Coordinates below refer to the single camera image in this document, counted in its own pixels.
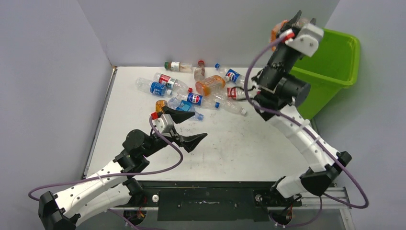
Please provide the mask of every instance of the cable tie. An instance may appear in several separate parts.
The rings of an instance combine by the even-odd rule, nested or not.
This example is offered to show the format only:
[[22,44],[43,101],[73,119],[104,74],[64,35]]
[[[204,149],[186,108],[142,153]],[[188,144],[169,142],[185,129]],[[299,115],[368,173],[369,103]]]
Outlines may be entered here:
[[308,124],[310,124],[310,120],[309,119],[304,120],[304,122],[298,127],[298,129],[296,129],[289,135],[286,135],[286,137],[290,138],[291,136],[297,134],[298,132],[302,131]]
[[96,175],[98,176],[99,180],[101,181],[101,184],[102,184],[103,186],[105,186],[106,183],[103,181],[102,177],[100,177],[100,175],[99,175],[98,172],[96,172]]
[[308,150],[310,147],[312,147],[313,145],[315,145],[315,144],[318,142],[318,140],[320,140],[320,138],[321,138],[321,136],[316,137],[316,139],[315,139],[309,146],[307,146],[304,150],[300,151],[300,153],[301,153],[301,154],[304,153],[304,152],[305,152],[306,150]]

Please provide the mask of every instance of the white wall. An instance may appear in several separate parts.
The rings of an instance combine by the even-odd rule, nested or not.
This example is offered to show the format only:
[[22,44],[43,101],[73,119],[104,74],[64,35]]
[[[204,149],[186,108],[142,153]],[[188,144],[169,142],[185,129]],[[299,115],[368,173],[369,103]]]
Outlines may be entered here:
[[[406,229],[405,20],[402,0],[341,0],[327,23],[361,41],[357,84],[316,116],[323,138],[352,154],[348,169],[371,201],[367,209],[352,210],[358,230]],[[352,203],[362,203],[346,176],[339,182]]]
[[43,230],[27,193],[80,178],[111,67],[76,0],[1,1],[0,31],[0,229]]
[[[324,26],[339,0],[79,0],[103,50],[118,66],[199,59],[247,66],[272,27],[298,10]],[[262,66],[268,58],[262,59]]]

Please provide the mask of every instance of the green plastic bucket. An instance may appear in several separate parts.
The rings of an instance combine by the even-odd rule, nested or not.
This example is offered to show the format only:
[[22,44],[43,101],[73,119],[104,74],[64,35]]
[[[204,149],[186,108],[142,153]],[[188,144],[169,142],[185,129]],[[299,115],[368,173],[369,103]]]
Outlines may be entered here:
[[349,34],[324,29],[324,37],[313,57],[304,57],[291,70],[295,77],[311,84],[309,96],[298,107],[300,114],[313,118],[342,88],[358,77],[360,41]]

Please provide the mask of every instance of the screw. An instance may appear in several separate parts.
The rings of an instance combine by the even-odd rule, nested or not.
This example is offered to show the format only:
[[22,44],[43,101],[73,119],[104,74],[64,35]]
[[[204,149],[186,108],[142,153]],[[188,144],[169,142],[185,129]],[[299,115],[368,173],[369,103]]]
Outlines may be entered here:
[[159,196],[158,196],[158,195],[153,195],[153,196],[152,196],[152,201],[153,201],[154,203],[158,202],[158,201],[159,201]]
[[262,196],[261,196],[261,194],[257,194],[257,195],[255,196],[255,200],[256,200],[257,202],[262,201]]

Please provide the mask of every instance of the white work surface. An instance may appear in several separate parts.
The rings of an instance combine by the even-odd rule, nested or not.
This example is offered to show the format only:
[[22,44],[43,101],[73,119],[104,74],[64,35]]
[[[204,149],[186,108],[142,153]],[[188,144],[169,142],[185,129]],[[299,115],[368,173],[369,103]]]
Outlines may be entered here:
[[[234,70],[245,75],[247,68]],[[163,67],[119,67],[87,175],[98,171],[123,150],[122,143],[131,130],[140,129],[149,134],[148,119],[155,111],[155,102],[162,98],[138,91],[135,81],[139,77],[152,80],[156,72],[177,78],[195,89],[192,73],[171,72]],[[214,68],[206,68],[206,77],[215,74]],[[276,181],[284,175],[304,172],[308,165],[289,140],[265,122],[248,102],[240,103],[247,110],[246,116],[196,107],[204,115],[203,121],[187,120],[175,128],[184,136],[199,133],[208,136],[191,153],[181,149],[184,160],[177,168],[137,179]],[[166,147],[148,160],[150,165],[144,172],[170,167],[179,160],[179,155]]]

